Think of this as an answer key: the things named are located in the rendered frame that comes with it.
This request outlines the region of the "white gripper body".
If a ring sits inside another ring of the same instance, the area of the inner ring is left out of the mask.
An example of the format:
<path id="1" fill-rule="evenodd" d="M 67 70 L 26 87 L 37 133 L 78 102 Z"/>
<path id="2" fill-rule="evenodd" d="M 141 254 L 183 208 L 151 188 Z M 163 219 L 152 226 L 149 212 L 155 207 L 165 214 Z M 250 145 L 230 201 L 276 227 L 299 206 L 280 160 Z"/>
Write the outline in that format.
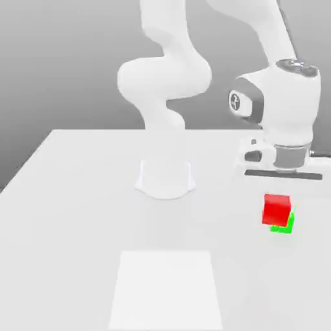
<path id="1" fill-rule="evenodd" d="M 321 173 L 247 169 L 244 189 L 253 192 L 322 192 L 323 176 Z"/>

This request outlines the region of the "small red cube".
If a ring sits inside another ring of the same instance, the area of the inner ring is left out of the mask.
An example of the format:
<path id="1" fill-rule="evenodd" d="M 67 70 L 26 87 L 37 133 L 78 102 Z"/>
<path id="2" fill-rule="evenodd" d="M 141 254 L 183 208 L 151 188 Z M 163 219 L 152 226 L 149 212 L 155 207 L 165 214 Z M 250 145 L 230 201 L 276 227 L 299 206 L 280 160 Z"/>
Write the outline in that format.
<path id="1" fill-rule="evenodd" d="M 287 227 L 292 204 L 288 195 L 264 194 L 262 223 L 271 226 Z"/>

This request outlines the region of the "small green cube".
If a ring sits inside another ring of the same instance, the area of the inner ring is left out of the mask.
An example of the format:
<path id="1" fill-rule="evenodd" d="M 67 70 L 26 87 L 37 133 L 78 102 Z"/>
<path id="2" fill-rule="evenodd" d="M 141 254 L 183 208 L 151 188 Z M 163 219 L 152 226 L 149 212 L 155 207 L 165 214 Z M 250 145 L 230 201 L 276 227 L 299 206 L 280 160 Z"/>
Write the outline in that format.
<path id="1" fill-rule="evenodd" d="M 285 233 L 291 234 L 295 221 L 295 208 L 292 208 L 288 217 L 288 223 L 285 227 L 272 225 L 270 226 L 270 231 L 273 233 Z"/>

